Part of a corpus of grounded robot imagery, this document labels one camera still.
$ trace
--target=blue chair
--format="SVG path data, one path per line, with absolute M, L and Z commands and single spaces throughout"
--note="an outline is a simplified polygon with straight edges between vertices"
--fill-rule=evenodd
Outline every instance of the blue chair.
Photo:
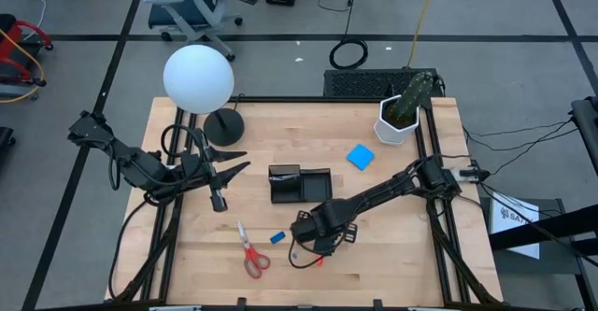
M 235 59 L 233 51 L 222 42 L 216 32 L 225 21 L 234 20 L 237 26 L 243 23 L 240 15 L 225 15 L 228 0 L 143 0 L 152 3 L 149 14 L 149 28 L 161 27 L 162 39 L 172 41 L 169 32 L 181 32 L 192 43 L 205 36 L 225 52 L 226 59 Z

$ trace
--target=floor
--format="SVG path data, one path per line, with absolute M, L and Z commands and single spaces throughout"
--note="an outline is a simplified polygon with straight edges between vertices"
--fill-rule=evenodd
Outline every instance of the floor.
M 132 7 L 135 0 L 46 1 L 43 29 L 57 40 L 54 51 L 40 55 L 48 86 L 35 102 L 0 107 L 0 125 L 14 128 L 19 140 L 0 169 L 2 310 L 21 308 L 63 199 L 78 157 L 78 149 L 65 139 L 68 126 L 81 110 L 91 110 L 99 96 L 119 138 L 140 145 L 151 99 L 164 95 L 164 63 L 184 45 L 161 42 L 147 26 L 150 7 Z M 342 7 L 345 2 L 323 3 Z M 363 68 L 406 64 L 409 35 L 423 3 L 355 0 L 349 33 L 368 39 L 369 59 Z M 598 90 L 591 65 L 598 64 L 596 6 L 598 0 L 432 0 L 412 66 L 438 70 L 472 132 L 565 120 L 571 101 Z M 0 0 L 0 7 L 31 22 L 38 21 L 41 9 L 36 0 Z M 235 93 L 322 94 L 323 72 L 332 69 L 328 53 L 344 31 L 347 13 L 320 9 L 317 0 L 297 0 L 295 7 L 232 0 L 230 11 L 245 19 L 243 26 L 224 30 L 235 40 L 228 42 L 236 52 Z M 358 55 L 351 48 L 337 53 L 340 64 Z M 510 147 L 543 133 L 488 141 Z M 489 170 L 517 154 L 470 148 Z M 106 158 L 92 151 L 37 307 L 100 303 L 104 297 L 129 192 L 111 190 L 106 167 Z M 598 177 L 579 135 L 570 134 L 537 145 L 489 184 L 519 197 L 563 198 L 567 209 L 576 209 L 596 204 Z M 598 284 L 598 270 L 587 269 L 591 282 Z M 580 305 L 570 277 L 500 279 L 505 299 L 515 305 Z

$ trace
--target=white pot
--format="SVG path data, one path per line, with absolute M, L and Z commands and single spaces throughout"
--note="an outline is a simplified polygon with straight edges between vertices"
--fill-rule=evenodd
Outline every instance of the white pot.
M 382 119 L 382 113 L 384 112 L 384 106 L 391 102 L 399 99 L 401 95 L 396 95 L 391 98 L 388 98 L 384 101 L 380 102 L 380 112 L 377 116 L 376 124 L 374 125 L 374 131 L 376 132 L 377 139 L 384 144 L 390 144 L 394 146 L 398 146 L 403 141 L 408 138 L 415 128 L 420 125 L 420 108 L 418 107 L 416 110 L 416 121 L 415 123 L 405 127 L 403 129 L 396 129 L 392 124 L 386 122 Z

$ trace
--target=potted plant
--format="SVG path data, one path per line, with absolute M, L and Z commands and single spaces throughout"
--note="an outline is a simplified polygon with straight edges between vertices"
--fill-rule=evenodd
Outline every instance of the potted plant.
M 418 73 L 401 95 L 380 102 L 374 131 L 380 142 L 398 146 L 420 125 L 420 105 L 432 91 L 434 78 Z

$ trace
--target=blue block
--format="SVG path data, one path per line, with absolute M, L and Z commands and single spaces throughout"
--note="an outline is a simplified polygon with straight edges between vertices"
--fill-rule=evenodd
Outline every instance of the blue block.
M 270 242 L 272 242 L 273 245 L 277 244 L 278 241 L 282 240 L 286 235 L 284 234 L 284 232 L 280 232 L 277 233 L 276 235 L 270 237 Z
M 358 144 L 347 156 L 349 162 L 353 163 L 360 170 L 364 170 L 367 165 L 374 160 L 374 152 L 370 151 L 363 144 Z

